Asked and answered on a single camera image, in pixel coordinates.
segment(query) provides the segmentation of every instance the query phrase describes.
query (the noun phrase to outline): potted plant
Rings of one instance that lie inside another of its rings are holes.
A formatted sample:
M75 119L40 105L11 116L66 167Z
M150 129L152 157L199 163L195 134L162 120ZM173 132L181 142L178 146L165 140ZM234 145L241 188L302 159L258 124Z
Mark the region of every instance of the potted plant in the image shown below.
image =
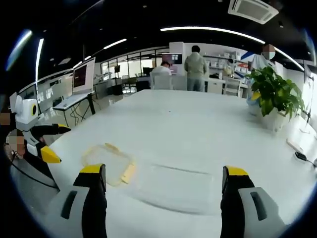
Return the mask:
M298 110L304 110L302 92L290 79L283 79L271 67L253 69L246 77L253 79L252 100L257 100L262 122L273 131L279 131Z

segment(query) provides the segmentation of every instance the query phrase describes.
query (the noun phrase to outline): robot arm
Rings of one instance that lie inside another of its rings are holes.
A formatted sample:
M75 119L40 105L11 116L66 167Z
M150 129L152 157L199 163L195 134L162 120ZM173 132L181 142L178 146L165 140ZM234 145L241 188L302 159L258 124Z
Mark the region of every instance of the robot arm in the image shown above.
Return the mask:
M61 159L57 154L38 138L45 134L65 133L70 131L70 128L61 124L35 126L39 114L36 99L23 100L21 96L16 96L15 102L11 102L11 110L16 113L16 128L23 133L26 150L46 163L60 163Z

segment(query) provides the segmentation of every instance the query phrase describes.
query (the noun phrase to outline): white cabinet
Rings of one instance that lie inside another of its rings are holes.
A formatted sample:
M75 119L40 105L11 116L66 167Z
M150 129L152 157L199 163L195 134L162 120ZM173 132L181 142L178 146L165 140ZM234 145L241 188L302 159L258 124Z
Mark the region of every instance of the white cabinet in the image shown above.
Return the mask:
M223 83L209 81L207 92L208 93L222 94L222 86L223 86Z

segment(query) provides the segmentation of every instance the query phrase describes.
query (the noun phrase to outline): man in gray jacket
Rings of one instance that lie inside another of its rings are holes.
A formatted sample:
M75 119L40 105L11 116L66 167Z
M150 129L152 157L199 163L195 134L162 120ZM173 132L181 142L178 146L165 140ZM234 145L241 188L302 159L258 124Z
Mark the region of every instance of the man in gray jacket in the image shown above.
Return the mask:
M187 90L201 92L204 87L204 75L207 72L207 64L199 54L199 46L192 47L192 53L185 60L187 71Z

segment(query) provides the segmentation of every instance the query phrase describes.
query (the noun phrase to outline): gray jacket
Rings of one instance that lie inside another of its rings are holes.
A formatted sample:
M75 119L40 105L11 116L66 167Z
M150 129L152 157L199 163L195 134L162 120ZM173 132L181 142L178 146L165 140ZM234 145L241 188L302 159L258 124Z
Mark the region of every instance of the gray jacket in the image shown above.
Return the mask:
M192 52L185 60L185 70L190 79L203 79L207 72L207 64L198 52Z

